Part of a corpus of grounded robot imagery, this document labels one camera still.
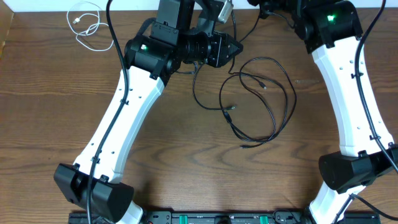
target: green connector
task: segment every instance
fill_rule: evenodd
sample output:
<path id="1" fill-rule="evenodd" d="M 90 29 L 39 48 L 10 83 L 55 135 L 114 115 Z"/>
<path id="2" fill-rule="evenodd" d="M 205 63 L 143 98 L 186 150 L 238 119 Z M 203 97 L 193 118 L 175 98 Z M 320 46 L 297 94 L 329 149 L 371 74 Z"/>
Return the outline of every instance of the green connector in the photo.
<path id="1" fill-rule="evenodd" d="M 260 217 L 260 224 L 269 224 L 268 223 L 268 216 L 261 216 Z"/>
<path id="2" fill-rule="evenodd" d="M 188 216 L 180 215 L 180 224 L 188 224 Z"/>

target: white cable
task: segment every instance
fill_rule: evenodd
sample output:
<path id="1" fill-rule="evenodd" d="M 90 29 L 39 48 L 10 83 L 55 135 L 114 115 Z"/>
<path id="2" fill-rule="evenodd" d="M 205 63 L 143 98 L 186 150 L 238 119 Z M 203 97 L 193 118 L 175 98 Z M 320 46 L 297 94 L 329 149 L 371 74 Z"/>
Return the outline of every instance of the white cable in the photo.
<path id="1" fill-rule="evenodd" d="M 81 18 L 83 18 L 84 16 L 95 16 L 95 17 L 98 18 L 97 23 L 90 25 L 90 26 L 88 27 L 87 30 L 84 30 L 84 31 L 82 31 L 82 32 L 76 32 L 76 31 L 74 30 L 74 28 L 72 27 L 72 25 L 70 24 L 70 21 L 69 21 L 69 12 L 70 12 L 77 4 L 91 4 L 91 5 L 96 6 L 96 7 L 98 8 L 98 9 L 96 10 L 96 11 L 97 11 L 97 15 L 96 15 L 96 14 L 92 14 L 92 13 L 84 13 L 84 14 L 82 14 L 80 17 L 77 17 L 77 18 L 73 21 L 74 24 L 77 24 L 78 22 L 80 22 Z M 67 21 L 68 21 L 68 25 L 69 25 L 70 29 L 72 30 L 72 32 L 73 32 L 74 34 L 76 34 L 76 40 L 77 40 L 77 42 L 79 42 L 81 45 L 83 45 L 83 46 L 86 47 L 87 49 L 92 50 L 92 51 L 95 51 L 95 52 L 101 52 L 101 51 L 109 50 L 109 49 L 112 48 L 112 46 L 113 46 L 113 40 L 112 40 L 111 45 L 110 45 L 107 49 L 97 50 L 97 49 L 92 49 L 91 47 L 85 45 L 81 40 L 79 40 L 79 36 L 89 36 L 89 35 L 93 35 L 93 34 L 98 30 L 98 27 L 99 27 L 100 25 L 109 26 L 109 25 L 107 25 L 106 23 L 101 22 L 101 19 L 100 19 L 100 11 L 102 11 L 102 9 L 101 9 L 98 5 L 96 5 L 96 4 L 92 3 L 92 2 L 88 2 L 88 1 L 80 1 L 80 2 L 78 2 L 78 3 L 76 3 L 76 4 L 74 4 L 74 5 L 68 10 L 68 12 L 67 12 Z"/>

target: black cable tie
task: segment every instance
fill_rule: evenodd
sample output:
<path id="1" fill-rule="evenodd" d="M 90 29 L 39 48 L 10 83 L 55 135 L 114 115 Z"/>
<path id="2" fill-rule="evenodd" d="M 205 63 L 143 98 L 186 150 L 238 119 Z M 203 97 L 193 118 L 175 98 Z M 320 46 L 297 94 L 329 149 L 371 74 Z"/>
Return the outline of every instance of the black cable tie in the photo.
<path id="1" fill-rule="evenodd" d="M 121 100 L 120 100 L 120 103 L 124 103 L 125 105 L 128 105 L 128 104 L 129 104 L 129 101 L 128 101 L 128 100 L 125 101 L 124 99 L 121 99 Z"/>
<path id="2" fill-rule="evenodd" d="M 357 75 L 354 75 L 354 74 L 351 74 L 351 78 L 356 78 L 356 77 L 358 77 L 358 76 L 357 76 Z"/>
<path id="3" fill-rule="evenodd" d="M 96 160 L 96 159 L 97 159 L 97 157 L 93 156 L 93 157 L 91 158 L 91 161 L 94 162 L 94 160 Z"/>
<path id="4" fill-rule="evenodd" d="M 375 140 L 375 139 L 380 140 L 380 138 L 381 138 L 380 136 L 376 136 L 376 137 L 374 138 L 374 137 L 371 136 L 371 135 L 370 135 L 369 137 L 370 137 L 371 141 L 372 141 L 372 140 Z"/>

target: wood grain surface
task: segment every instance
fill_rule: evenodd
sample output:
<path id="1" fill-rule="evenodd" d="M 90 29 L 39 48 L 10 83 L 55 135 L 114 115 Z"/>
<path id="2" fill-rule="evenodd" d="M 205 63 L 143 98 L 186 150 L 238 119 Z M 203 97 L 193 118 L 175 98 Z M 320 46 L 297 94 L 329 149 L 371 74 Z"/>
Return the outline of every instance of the wood grain surface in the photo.
<path id="1" fill-rule="evenodd" d="M 364 29 L 376 12 L 359 10 Z M 257 13 L 236 11 L 239 39 L 251 29 Z M 145 19 L 155 15 L 154 11 L 112 12 L 121 46 L 135 36 Z M 83 29 L 91 22 L 94 19 L 76 27 Z M 233 33 L 231 21 L 217 29 Z M 398 9 L 387 9 L 365 48 L 377 103 L 395 138 L 397 35 Z M 111 39 L 102 27 L 86 41 L 106 48 Z M 297 109 L 284 132 L 264 146 L 240 149 L 242 142 L 221 112 L 203 110 L 193 100 L 193 77 L 174 74 L 147 115 L 127 160 L 123 182 L 135 188 L 136 203 L 176 211 L 264 211 L 303 208 L 315 198 L 322 183 L 318 158 L 339 150 L 325 83 L 303 42 L 279 18 L 259 21 L 244 41 L 236 69 L 260 56 L 278 60 L 297 90 Z M 191 65 L 181 68 L 191 69 Z M 219 88 L 228 69 L 229 64 L 203 68 L 197 80 L 203 104 L 218 106 Z M 246 70 L 289 87 L 271 62 L 254 62 Z M 66 223 L 71 211 L 80 210 L 65 200 L 53 173 L 60 162 L 71 164 L 92 137 L 113 96 L 119 71 L 115 48 L 92 52 L 82 47 L 69 30 L 65 13 L 16 14 L 0 60 L 1 223 Z M 282 92 L 269 85 L 263 93 L 280 121 Z M 238 106 L 231 116 L 248 134 L 270 133 L 266 109 L 238 80 L 226 85 L 223 100 Z M 361 195 L 397 216 L 397 181 L 391 172 Z M 349 209 L 368 210 L 359 202 Z"/>

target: green led light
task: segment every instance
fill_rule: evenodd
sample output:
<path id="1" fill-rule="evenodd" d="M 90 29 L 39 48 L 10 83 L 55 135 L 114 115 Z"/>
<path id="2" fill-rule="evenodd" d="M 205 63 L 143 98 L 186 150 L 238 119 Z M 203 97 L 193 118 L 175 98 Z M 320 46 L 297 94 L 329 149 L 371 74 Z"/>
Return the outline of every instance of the green led light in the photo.
<path id="1" fill-rule="evenodd" d="M 333 21 L 334 19 L 335 19 L 335 16 L 333 16 L 333 15 L 328 16 L 328 20 L 329 20 L 329 21 Z"/>

